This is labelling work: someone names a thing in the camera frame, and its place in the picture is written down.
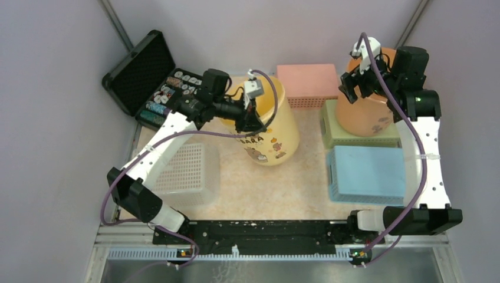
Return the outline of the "yellow capybara bucket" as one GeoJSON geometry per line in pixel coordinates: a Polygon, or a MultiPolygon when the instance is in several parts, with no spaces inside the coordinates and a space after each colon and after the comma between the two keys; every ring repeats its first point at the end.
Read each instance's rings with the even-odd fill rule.
{"type": "MultiPolygon", "coordinates": [[[[236,78],[242,77],[233,79],[235,84],[230,88],[230,94],[233,94],[239,87],[243,87],[244,81],[247,80],[237,81],[236,78]]],[[[266,78],[257,75],[257,79],[261,80],[264,95],[256,98],[256,112],[265,124],[274,112],[274,92],[266,78]]],[[[276,77],[270,76],[270,79],[275,86],[278,97],[278,111],[275,118],[266,131],[251,137],[235,139],[255,163],[263,166],[275,166],[287,161],[298,149],[300,143],[298,126],[286,97],[285,88],[276,77]]],[[[237,134],[234,121],[222,118],[219,118],[219,121],[229,130],[230,134],[237,134]]]]}

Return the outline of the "orange capybara bucket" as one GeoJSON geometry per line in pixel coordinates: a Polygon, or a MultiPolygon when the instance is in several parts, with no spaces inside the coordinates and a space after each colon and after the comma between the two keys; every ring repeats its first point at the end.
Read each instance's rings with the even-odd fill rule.
{"type": "Polygon", "coordinates": [[[388,99],[378,94],[362,98],[358,87],[358,99],[351,104],[345,94],[338,93],[335,117],[348,133],[360,137],[381,135],[393,125],[393,113],[387,106],[388,99]]]}

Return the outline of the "pink plastic basket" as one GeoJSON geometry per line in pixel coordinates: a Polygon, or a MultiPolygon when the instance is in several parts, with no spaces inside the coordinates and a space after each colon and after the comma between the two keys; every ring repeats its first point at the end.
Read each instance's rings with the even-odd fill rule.
{"type": "Polygon", "coordinates": [[[291,108],[321,108],[338,98],[338,76],[334,64],[278,65],[277,78],[291,108]]]}

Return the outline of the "green plastic basket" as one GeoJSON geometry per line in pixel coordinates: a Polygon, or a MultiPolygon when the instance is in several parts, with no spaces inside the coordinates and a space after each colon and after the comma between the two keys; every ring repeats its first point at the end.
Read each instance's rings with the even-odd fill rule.
{"type": "Polygon", "coordinates": [[[400,137],[394,124],[385,129],[376,127],[376,134],[370,137],[360,137],[348,133],[337,122],[335,108],[337,100],[326,100],[320,110],[320,129],[324,147],[332,149],[334,146],[371,146],[371,147],[400,147],[400,137]]]}

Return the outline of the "white perforated plastic basket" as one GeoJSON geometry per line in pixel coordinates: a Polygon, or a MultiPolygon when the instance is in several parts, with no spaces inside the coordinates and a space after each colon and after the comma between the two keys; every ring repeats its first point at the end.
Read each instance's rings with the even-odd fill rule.
{"type": "Polygon", "coordinates": [[[217,147],[184,144],[156,179],[152,192],[175,209],[197,208],[217,200],[220,181],[217,147]]]}

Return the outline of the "blue plastic basket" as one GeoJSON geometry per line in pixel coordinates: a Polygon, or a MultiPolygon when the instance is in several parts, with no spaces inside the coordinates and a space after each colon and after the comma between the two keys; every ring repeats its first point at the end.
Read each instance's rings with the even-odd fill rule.
{"type": "Polygon", "coordinates": [[[403,205],[406,175],[401,148],[334,146],[325,163],[332,202],[403,205]]]}

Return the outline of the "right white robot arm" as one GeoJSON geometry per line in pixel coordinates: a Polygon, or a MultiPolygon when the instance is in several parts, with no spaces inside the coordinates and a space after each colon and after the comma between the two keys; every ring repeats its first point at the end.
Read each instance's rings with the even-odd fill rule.
{"type": "Polygon", "coordinates": [[[439,153],[442,116],[436,91],[424,87],[428,52],[403,46],[385,62],[381,48],[354,47],[356,66],[341,76],[340,91],[348,102],[370,95],[387,98],[403,150],[406,189],[401,207],[355,210],[346,236],[363,242],[370,231],[383,235],[436,235],[462,223],[463,213],[453,208],[446,193],[439,153]]]}

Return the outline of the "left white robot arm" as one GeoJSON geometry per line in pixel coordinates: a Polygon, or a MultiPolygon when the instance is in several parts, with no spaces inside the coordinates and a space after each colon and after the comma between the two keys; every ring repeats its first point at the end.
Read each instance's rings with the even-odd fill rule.
{"type": "Polygon", "coordinates": [[[159,227],[174,243],[183,243],[189,236],[188,218],[166,204],[150,190],[171,158],[195,134],[224,137],[223,133],[204,131],[206,122],[215,117],[233,120],[235,134],[227,138],[241,139],[266,131],[270,123],[263,123],[256,112],[256,98],[264,90],[260,77],[270,77],[261,70],[250,69],[244,82],[244,92],[239,100],[226,95],[229,74],[208,69],[196,93],[172,95],[167,103],[167,117],[152,143],[141,149],[121,169],[108,172],[109,189],[102,205],[109,199],[128,211],[133,222],[143,222],[159,227]]]}

